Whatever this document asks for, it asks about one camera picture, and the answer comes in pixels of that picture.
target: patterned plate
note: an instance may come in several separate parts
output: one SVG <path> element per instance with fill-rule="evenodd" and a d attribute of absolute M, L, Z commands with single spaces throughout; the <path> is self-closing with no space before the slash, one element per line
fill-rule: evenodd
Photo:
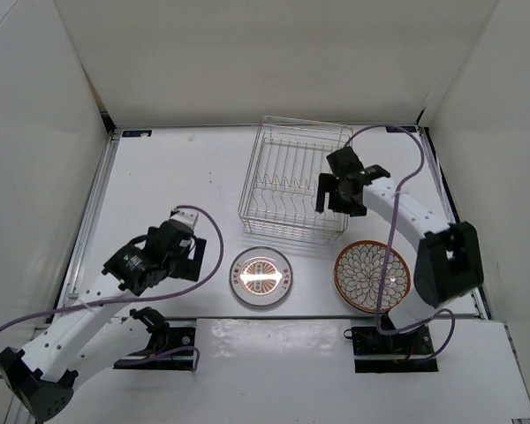
<path fill-rule="evenodd" d="M 386 248 L 376 241 L 358 241 L 337 257 L 334 267 L 337 290 L 347 303 L 363 312 L 375 313 Z M 381 310 L 388 311 L 398 305 L 409 290 L 410 272 L 406 262 L 393 249 L 387 265 Z"/>

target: white platform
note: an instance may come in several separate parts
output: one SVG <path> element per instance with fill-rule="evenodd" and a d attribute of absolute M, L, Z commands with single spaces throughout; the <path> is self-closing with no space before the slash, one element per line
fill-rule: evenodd
<path fill-rule="evenodd" d="M 347 320 L 200 320 L 195 374 L 105 370 L 51 424 L 511 424 L 530 403 L 504 326 L 463 320 L 439 372 L 355 374 Z M 440 344 L 449 323 L 430 325 Z"/>
<path fill-rule="evenodd" d="M 123 138 L 117 148 L 110 182 L 103 200 L 87 258 L 83 261 L 77 291 L 86 290 L 101 278 L 102 265 L 124 243 L 158 225 L 178 204 L 206 209 L 220 224 L 225 239 L 223 266 L 207 285 L 182 298 L 159 302 L 154 307 L 168 317 L 349 317 L 363 313 L 350 307 L 333 282 L 334 262 L 339 252 L 357 240 L 386 243 L 389 225 L 377 214 L 353 218 L 347 232 L 333 245 L 291 245 L 277 238 L 259 238 L 244 233 L 238 218 L 246 167 L 251 155 L 255 127 L 217 127 L 154 130 L 149 138 Z M 418 149 L 404 134 L 376 129 L 359 136 L 354 148 L 363 163 L 378 163 L 398 181 L 412 172 L 419 161 Z M 422 204 L 443 215 L 435 182 L 428 165 L 406 186 Z M 202 275 L 214 267 L 217 238 L 201 217 L 198 237 L 207 238 Z M 294 284 L 287 298 L 268 310 L 252 310 L 231 292 L 229 270 L 234 258 L 252 246 L 271 246 L 291 262 Z M 398 235 L 393 246 L 411 270 L 415 252 Z M 191 283 L 165 280 L 150 294 L 164 294 Z M 456 314 L 475 315 L 471 296 L 456 300 Z"/>

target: decorative plate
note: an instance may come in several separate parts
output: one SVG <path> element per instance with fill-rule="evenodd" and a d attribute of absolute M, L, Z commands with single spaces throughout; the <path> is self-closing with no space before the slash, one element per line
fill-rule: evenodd
<path fill-rule="evenodd" d="M 377 241 L 358 241 L 339 254 L 334 267 L 334 282 L 339 294 L 357 309 L 374 314 L 381 282 L 382 260 L 387 246 Z M 403 258 L 390 253 L 381 310 L 398 305 L 410 290 L 410 272 Z"/>
<path fill-rule="evenodd" d="M 266 307 L 281 300 L 291 288 L 291 264 L 275 249 L 253 247 L 231 264 L 230 284 L 244 302 Z"/>

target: plate rim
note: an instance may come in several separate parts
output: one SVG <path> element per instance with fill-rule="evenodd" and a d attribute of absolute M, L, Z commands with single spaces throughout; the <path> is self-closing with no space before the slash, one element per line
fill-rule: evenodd
<path fill-rule="evenodd" d="M 247 252 L 251 252 L 252 250 L 258 250 L 258 249 L 263 249 L 263 250 L 270 250 L 272 252 L 275 252 L 276 254 L 278 254 L 279 256 L 281 256 L 283 258 L 283 260 L 286 262 L 286 264 L 288 265 L 289 267 L 289 271 L 291 271 L 291 283 L 289 284 L 289 288 L 288 290 L 286 291 L 286 293 L 281 297 L 281 299 L 278 299 L 278 300 L 275 300 L 274 302 L 272 303 L 268 303 L 267 305 L 255 305 L 253 303 L 250 303 L 248 302 L 247 300 L 245 299 L 242 299 L 237 293 L 236 293 L 236 290 L 234 289 L 233 287 L 233 283 L 231 282 L 231 272 L 234 268 L 234 265 L 236 264 L 236 262 L 238 261 L 238 259 L 243 256 L 244 254 L 246 254 Z M 287 259 L 287 257 L 282 254 L 281 252 L 279 252 L 278 250 L 276 250 L 275 248 L 273 247 L 267 247 L 267 246 L 254 246 L 254 247 L 249 247 L 248 249 L 244 250 L 243 252 L 239 253 L 236 255 L 236 257 L 234 258 L 234 260 L 231 262 L 231 265 L 230 265 L 230 272 L 229 272 L 229 275 L 228 275 L 228 279 L 229 279 L 229 283 L 230 283 L 230 289 L 231 291 L 233 292 L 233 295 L 234 297 L 241 301 L 244 305 L 246 305 L 246 307 L 250 307 L 250 308 L 254 308 L 254 309 L 265 309 L 265 308 L 268 308 L 268 307 L 272 307 L 272 306 L 276 306 L 277 304 L 279 304 L 280 302 L 284 301 L 289 293 L 291 292 L 292 290 L 292 284 L 294 283 L 294 271 L 292 270 L 292 265 L 290 263 L 290 261 Z"/>

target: cable clip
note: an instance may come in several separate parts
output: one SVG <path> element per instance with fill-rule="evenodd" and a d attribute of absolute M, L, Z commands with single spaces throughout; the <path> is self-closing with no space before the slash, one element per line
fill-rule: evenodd
<path fill-rule="evenodd" d="M 395 197 L 397 194 L 399 195 L 410 194 L 410 192 L 406 190 L 405 188 L 403 188 L 402 190 L 396 190 L 396 192 L 394 192 L 390 197 Z"/>
<path fill-rule="evenodd" d="M 77 299 L 77 302 L 79 302 L 88 312 L 94 314 L 94 315 L 98 315 L 98 311 L 96 311 L 93 307 L 91 307 L 87 302 L 85 302 L 83 299 L 81 298 L 78 298 Z M 112 318 L 110 318 L 110 320 L 108 322 L 106 322 L 107 324 L 112 324 Z"/>

